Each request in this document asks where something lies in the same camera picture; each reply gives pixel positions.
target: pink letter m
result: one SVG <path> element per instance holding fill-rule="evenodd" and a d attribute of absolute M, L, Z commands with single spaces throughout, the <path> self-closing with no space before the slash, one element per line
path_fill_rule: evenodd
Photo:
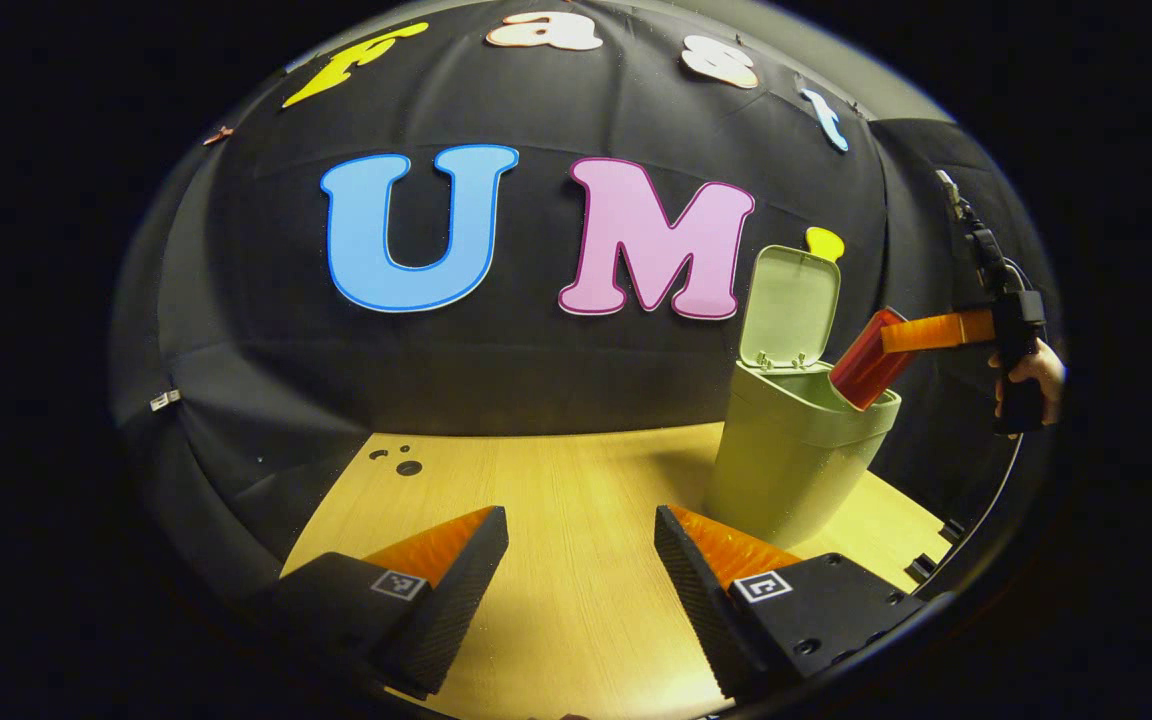
<path fill-rule="evenodd" d="M 626 291 L 616 287 L 616 258 L 624 255 L 644 310 L 660 305 L 690 260 L 687 285 L 670 302 L 675 313 L 704 320 L 736 314 L 736 250 L 741 227 L 755 211 L 753 196 L 707 182 L 670 225 L 652 179 L 639 165 L 586 158 L 573 164 L 571 174 L 585 187 L 585 237 L 576 281 L 558 294 L 563 310 L 612 314 L 626 306 Z"/>

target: green trash can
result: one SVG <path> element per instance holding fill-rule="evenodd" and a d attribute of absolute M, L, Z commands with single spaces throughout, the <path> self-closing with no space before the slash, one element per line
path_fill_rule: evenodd
<path fill-rule="evenodd" d="M 861 414 L 820 354 L 838 306 L 838 265 L 790 247 L 755 262 L 740 361 L 704 510 L 788 548 L 817 533 L 863 477 L 896 420 L 887 389 Z"/>

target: trash can lid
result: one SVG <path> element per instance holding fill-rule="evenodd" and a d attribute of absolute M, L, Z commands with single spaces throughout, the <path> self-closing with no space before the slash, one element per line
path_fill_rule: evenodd
<path fill-rule="evenodd" d="M 838 306 L 838 265 L 791 247 L 755 260 L 740 359 L 750 367 L 805 367 L 820 359 Z"/>

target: wooden table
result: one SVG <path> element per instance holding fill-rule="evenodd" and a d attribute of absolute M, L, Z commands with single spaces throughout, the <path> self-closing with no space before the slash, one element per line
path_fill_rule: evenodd
<path fill-rule="evenodd" d="M 722 423 L 588 435 L 378 433 L 324 498 L 283 574 L 326 551 L 362 558 L 502 505 L 509 548 L 447 682 L 422 705 L 509 720 L 703 717 L 732 703 L 660 564 L 653 528 L 658 505 L 700 510 L 721 435 Z M 374 450 L 388 455 L 371 458 Z M 408 460 L 419 473 L 397 473 Z M 865 473 L 817 536 L 787 550 L 841 552 L 911 591 L 910 561 L 948 550 L 940 526 Z"/>

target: letter u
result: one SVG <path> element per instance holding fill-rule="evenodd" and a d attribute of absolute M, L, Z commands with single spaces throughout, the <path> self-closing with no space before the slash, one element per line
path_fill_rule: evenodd
<path fill-rule="evenodd" d="M 500 174 L 518 164 L 502 145 L 460 145 L 434 158 L 452 176 L 447 252 L 424 268 L 389 256 L 389 192 L 406 176 L 406 156 L 371 156 L 323 174 L 328 194 L 328 268 L 350 302 L 380 313 L 419 313 L 462 300 L 492 268 Z"/>

